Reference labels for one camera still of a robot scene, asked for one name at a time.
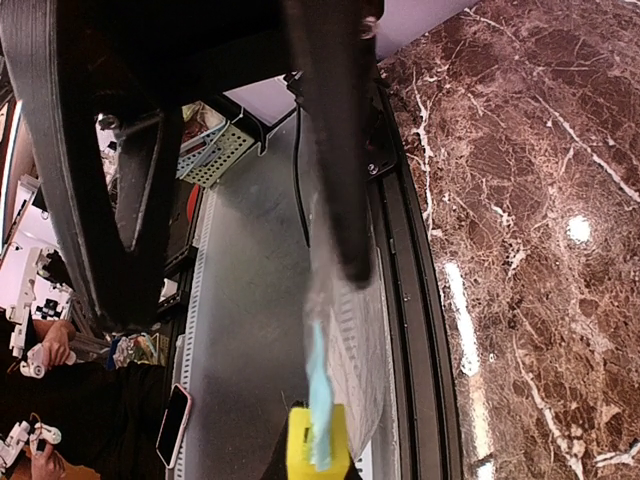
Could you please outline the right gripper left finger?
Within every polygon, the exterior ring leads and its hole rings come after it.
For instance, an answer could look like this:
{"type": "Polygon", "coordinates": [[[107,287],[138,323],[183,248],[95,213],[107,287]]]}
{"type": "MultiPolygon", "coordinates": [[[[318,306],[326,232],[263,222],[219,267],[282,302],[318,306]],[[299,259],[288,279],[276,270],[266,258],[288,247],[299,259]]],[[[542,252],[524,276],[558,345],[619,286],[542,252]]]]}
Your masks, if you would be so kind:
{"type": "Polygon", "coordinates": [[[5,1],[1,44],[75,291],[114,333],[156,320],[183,133],[97,1],[5,1]]]}

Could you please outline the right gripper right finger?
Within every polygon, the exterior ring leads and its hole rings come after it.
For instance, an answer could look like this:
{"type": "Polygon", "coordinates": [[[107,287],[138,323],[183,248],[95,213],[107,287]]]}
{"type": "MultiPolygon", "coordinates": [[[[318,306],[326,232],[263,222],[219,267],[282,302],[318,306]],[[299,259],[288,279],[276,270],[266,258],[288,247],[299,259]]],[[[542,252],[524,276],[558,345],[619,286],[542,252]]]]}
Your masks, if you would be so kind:
{"type": "Polygon", "coordinates": [[[372,275],[366,122],[384,4],[286,1],[283,9],[337,259],[344,277],[363,288],[372,275]]]}

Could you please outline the operator hand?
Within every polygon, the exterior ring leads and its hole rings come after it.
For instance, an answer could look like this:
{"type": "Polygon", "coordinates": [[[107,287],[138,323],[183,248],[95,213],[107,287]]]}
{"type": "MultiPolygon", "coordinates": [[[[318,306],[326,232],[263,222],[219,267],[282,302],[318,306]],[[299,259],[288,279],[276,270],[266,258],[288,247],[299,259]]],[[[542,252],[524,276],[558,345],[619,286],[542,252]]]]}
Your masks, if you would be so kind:
{"type": "Polygon", "coordinates": [[[64,365],[70,357],[70,342],[75,338],[75,328],[65,320],[33,321],[36,338],[42,344],[42,362],[46,369],[64,365]]]}

